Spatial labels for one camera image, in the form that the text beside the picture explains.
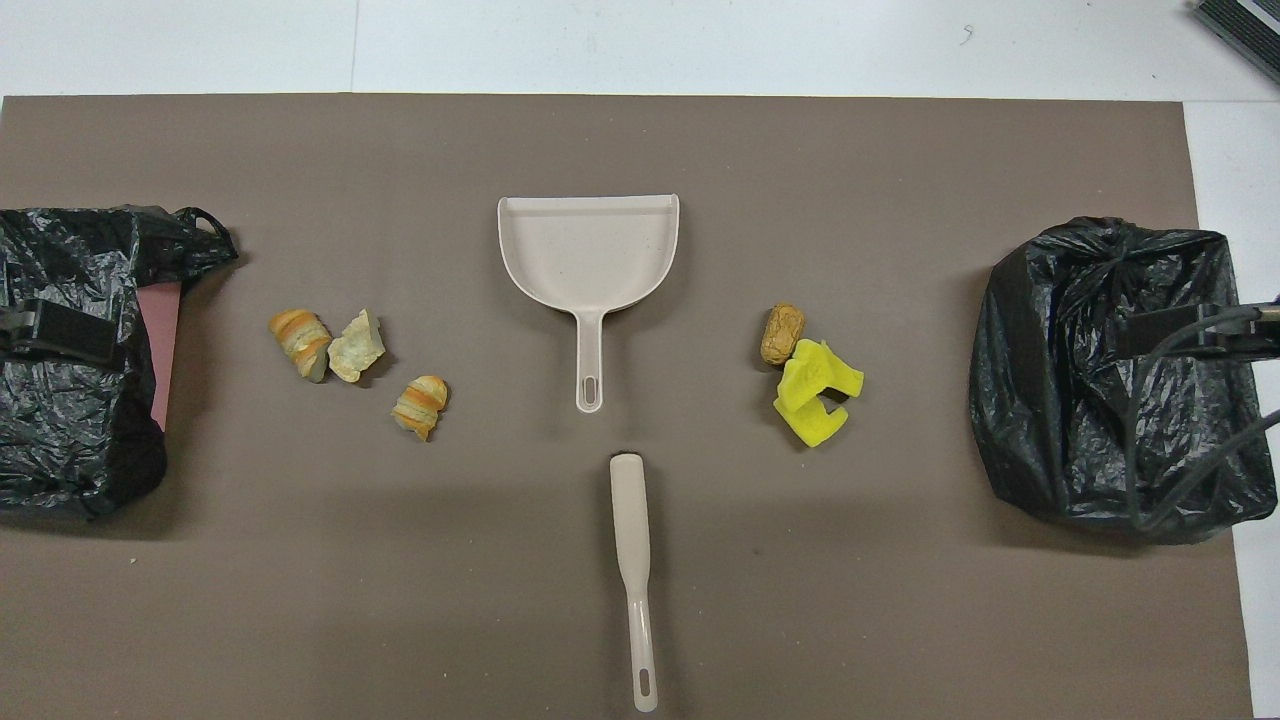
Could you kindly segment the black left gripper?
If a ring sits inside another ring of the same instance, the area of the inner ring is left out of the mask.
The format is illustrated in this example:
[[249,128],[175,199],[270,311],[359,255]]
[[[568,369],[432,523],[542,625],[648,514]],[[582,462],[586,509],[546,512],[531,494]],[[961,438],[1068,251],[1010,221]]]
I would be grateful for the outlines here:
[[1,342],[31,338],[37,354],[83,363],[115,363],[118,325],[74,307],[45,299],[1,307]]

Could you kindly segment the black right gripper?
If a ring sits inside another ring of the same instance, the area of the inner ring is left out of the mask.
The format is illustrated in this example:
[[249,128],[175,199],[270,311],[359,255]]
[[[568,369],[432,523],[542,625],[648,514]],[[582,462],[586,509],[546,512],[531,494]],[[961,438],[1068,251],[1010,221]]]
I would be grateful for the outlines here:
[[[1180,305],[1143,313],[1123,313],[1116,320],[1116,357],[1130,360],[1156,350],[1169,336],[1206,319],[1204,305]],[[1279,320],[1224,323],[1204,332],[1215,359],[1277,359]]]

